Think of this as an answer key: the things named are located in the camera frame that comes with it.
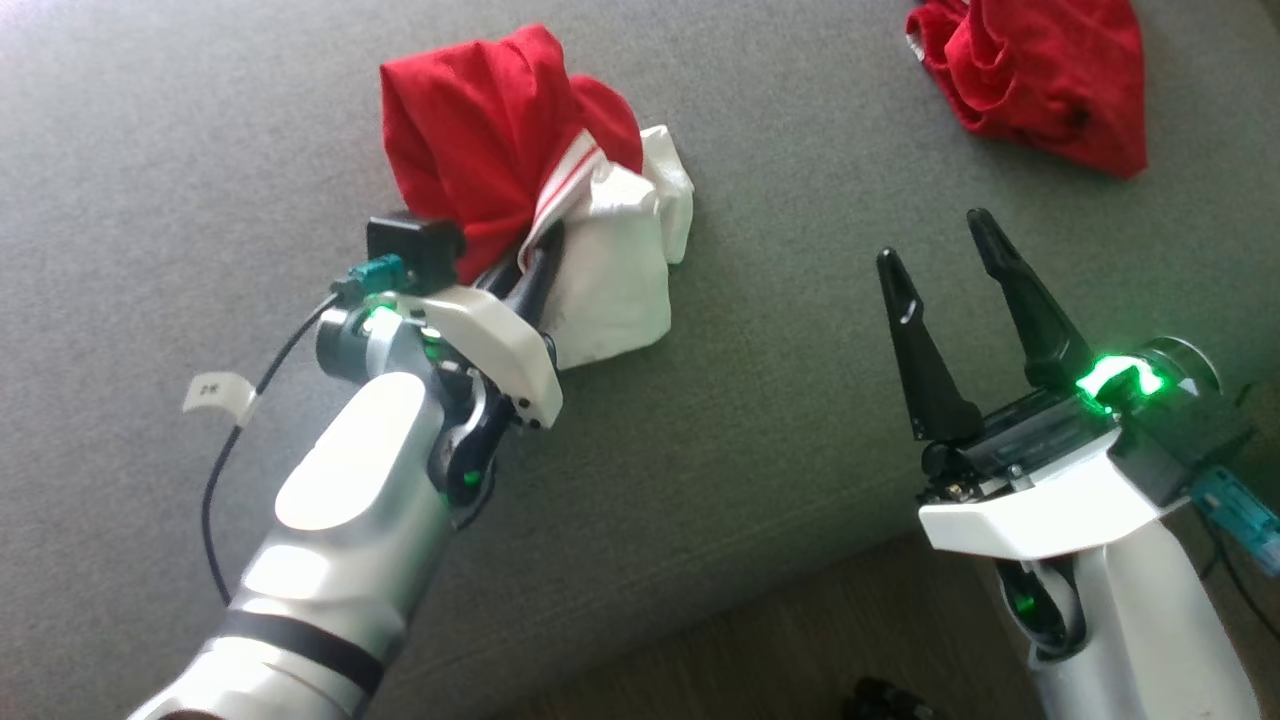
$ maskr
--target red cloth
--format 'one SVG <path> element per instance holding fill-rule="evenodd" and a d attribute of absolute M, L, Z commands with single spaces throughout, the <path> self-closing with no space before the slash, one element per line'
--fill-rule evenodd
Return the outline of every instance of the red cloth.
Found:
<path fill-rule="evenodd" d="M 968 131 L 1121 178 L 1147 167 L 1129 0 L 925 0 L 906 32 Z"/>
<path fill-rule="evenodd" d="M 462 227 L 461 282 L 524 240 L 543 184 L 582 129 L 609 160 L 641 170 L 626 100 L 595 78 L 568 77 L 559 41 L 543 26 L 393 60 L 381 76 L 396 183 L 415 215 Z"/>

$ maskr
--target wooden floor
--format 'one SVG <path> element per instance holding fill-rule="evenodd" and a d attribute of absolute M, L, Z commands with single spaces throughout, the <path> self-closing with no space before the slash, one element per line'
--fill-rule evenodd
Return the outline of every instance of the wooden floor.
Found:
<path fill-rule="evenodd" d="M 1280 418 L 1280 389 L 1249 405 Z M 1251 464 L 1280 468 L 1280 423 Z M 1280 489 L 1272 483 L 1266 489 Z M 1265 497 L 1272 506 L 1276 500 Z M 1197 566 L 1211 544 L 1194 515 L 1170 519 Z M 1234 548 L 1254 597 L 1280 621 L 1280 580 Z M 923 696 L 951 720 L 1041 720 L 1024 646 L 995 605 L 988 564 L 936 552 L 923 534 L 892 541 L 792 587 L 598 667 L 502 720 L 831 719 L 864 675 Z M 1248 612 L 1226 573 L 1206 583 L 1253 682 L 1263 717 L 1280 720 L 1280 644 Z"/>

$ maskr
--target white cloth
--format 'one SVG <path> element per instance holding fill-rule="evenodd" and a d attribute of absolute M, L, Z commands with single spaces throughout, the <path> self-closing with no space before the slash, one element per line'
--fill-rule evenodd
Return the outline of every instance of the white cloth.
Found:
<path fill-rule="evenodd" d="M 564 220 L 564 258 L 539 329 L 559 369 L 657 342 L 671 329 L 667 264 L 689 241 L 694 186 L 666 126 L 640 133 L 644 176 L 604 158 L 590 133 L 570 146 L 538 201 L 531 247 Z"/>

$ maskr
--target gray fabric surface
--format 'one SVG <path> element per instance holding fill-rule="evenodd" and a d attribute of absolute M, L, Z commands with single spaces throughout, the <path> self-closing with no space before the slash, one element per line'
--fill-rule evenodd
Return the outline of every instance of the gray fabric surface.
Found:
<path fill-rule="evenodd" d="M 378 64 L 545 22 L 673 128 L 698 186 L 675 328 L 564 378 L 507 448 L 374 717 L 475 716 L 913 523 L 873 255 L 904 254 L 957 382 L 1023 392 L 964 210 L 986 205 L 1100 348 L 1178 333 L 1242 380 L 1280 337 L 1280 38 L 1257 0 L 1137 0 L 1151 169 L 968 137 L 910 0 L 10 3 L 0 9 L 0 716 L 127 714 L 219 620 L 192 374 L 251 377 L 364 219 L 398 206 Z M 232 573 L 352 389 L 310 348 L 225 475 Z"/>

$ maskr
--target garment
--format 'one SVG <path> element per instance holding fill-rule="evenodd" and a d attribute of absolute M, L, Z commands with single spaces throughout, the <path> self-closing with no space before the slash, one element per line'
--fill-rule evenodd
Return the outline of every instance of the garment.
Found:
<path fill-rule="evenodd" d="M 925 0 L 906 33 L 968 131 L 1121 178 L 1147 167 L 1129 0 Z"/>
<path fill-rule="evenodd" d="M 559 368 L 666 334 L 667 264 L 684 258 L 692 184 L 668 129 L 641 133 L 613 90 L 568 77 L 547 28 L 385 64 L 383 113 L 410 211 L 462 227 L 461 282 L 564 220 L 564 256 L 540 323 Z"/>

